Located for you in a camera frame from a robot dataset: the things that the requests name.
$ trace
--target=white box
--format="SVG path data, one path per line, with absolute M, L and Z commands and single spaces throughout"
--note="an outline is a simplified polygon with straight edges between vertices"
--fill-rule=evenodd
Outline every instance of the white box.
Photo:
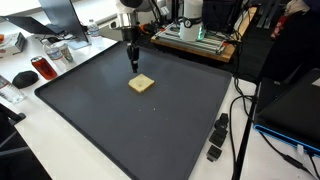
M 5 35 L 0 44 L 0 58 L 22 52 L 24 42 L 25 38 L 21 33 Z

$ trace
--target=computer mouse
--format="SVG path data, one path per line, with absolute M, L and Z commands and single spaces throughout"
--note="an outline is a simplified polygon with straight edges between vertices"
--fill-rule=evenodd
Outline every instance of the computer mouse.
M 61 40 L 58 39 L 57 37 L 48 37 L 47 40 L 48 40 L 51 44 L 61 41 Z
M 39 80 L 38 74 L 33 71 L 24 71 L 16 75 L 12 84 L 18 89 L 26 88 Z

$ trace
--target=gray mat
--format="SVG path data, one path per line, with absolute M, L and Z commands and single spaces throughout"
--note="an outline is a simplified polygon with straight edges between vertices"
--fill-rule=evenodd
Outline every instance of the gray mat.
M 131 178 L 188 179 L 231 74 L 142 48 L 139 73 L 155 80 L 142 94 L 128 86 L 137 74 L 118 43 L 36 95 Z

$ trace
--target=person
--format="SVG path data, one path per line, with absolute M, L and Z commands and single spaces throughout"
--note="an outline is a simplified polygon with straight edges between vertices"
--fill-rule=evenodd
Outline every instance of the person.
M 295 83 L 311 69 L 320 68 L 320 1 L 305 1 L 307 11 L 291 8 L 296 12 L 289 13 L 284 29 L 266 58 L 257 83 L 263 77 L 279 82 L 292 77 L 289 83 Z

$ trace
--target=white cable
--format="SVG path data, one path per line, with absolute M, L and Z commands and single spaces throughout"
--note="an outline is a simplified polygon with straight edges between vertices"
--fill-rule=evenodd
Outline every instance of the white cable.
M 304 157 L 303 157 L 303 154 L 304 154 L 304 148 L 303 146 L 301 146 L 300 144 L 298 144 L 297 146 L 297 151 L 298 151 L 298 154 L 300 156 L 300 160 L 301 160 L 301 163 L 304 167 L 306 167 L 308 169 L 308 171 L 310 172 L 310 174 L 317 180 L 319 180 L 319 178 L 317 177 L 316 173 L 314 172 L 314 170 L 312 168 L 309 167 L 309 165 L 305 162 L 304 160 Z

